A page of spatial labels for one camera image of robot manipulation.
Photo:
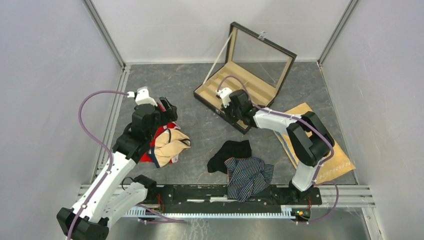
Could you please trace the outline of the black underwear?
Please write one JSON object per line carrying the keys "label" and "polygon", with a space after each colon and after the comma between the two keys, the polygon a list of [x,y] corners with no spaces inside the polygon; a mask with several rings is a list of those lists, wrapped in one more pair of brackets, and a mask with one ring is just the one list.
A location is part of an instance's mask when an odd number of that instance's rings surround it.
{"label": "black underwear", "polygon": [[245,159],[252,156],[252,149],[249,140],[233,141],[227,140],[222,147],[207,163],[209,173],[221,172],[227,174],[228,168],[225,161],[230,158]]}

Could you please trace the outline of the black compartment box glass lid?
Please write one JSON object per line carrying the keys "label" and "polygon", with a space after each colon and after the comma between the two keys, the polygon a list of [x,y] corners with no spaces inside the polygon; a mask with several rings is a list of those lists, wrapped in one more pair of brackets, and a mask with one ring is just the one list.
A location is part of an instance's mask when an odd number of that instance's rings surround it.
{"label": "black compartment box glass lid", "polygon": [[213,66],[193,94],[227,122],[230,119],[216,96],[217,88],[235,91],[246,87],[253,103],[269,107],[297,58],[294,52],[269,40],[266,32],[256,33],[235,21],[230,24],[222,53],[223,66]]}

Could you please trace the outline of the blue striped boxer shorts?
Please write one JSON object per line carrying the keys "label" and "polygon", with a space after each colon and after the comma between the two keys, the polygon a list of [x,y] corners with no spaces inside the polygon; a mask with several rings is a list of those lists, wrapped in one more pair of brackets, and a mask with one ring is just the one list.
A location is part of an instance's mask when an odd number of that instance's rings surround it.
{"label": "blue striped boxer shorts", "polygon": [[271,184],[275,167],[256,156],[231,157],[224,165],[227,167],[227,197],[241,203]]}

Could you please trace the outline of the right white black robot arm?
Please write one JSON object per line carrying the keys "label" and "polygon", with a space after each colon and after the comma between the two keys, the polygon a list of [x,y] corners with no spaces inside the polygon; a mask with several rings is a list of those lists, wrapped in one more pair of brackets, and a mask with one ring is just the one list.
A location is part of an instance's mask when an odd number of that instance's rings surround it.
{"label": "right white black robot arm", "polygon": [[308,189],[316,183],[319,169],[335,154],[335,141],[320,118],[312,111],[289,114],[261,107],[254,104],[243,89],[225,87],[217,90],[216,95],[231,123],[242,122],[251,128],[272,130],[289,137],[299,162],[288,196],[295,204],[306,201]]}

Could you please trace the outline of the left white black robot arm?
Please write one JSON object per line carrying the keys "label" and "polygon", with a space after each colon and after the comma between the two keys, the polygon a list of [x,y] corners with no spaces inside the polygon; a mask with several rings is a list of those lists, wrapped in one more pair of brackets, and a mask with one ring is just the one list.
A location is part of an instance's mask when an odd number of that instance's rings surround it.
{"label": "left white black robot arm", "polygon": [[113,194],[151,148],[159,127],[177,120],[176,106],[165,97],[160,101],[148,97],[137,102],[131,123],[108,151],[109,162],[72,208],[59,210],[56,218],[67,239],[105,240],[115,223],[137,203],[156,200],[157,190],[137,180],[118,196]]}

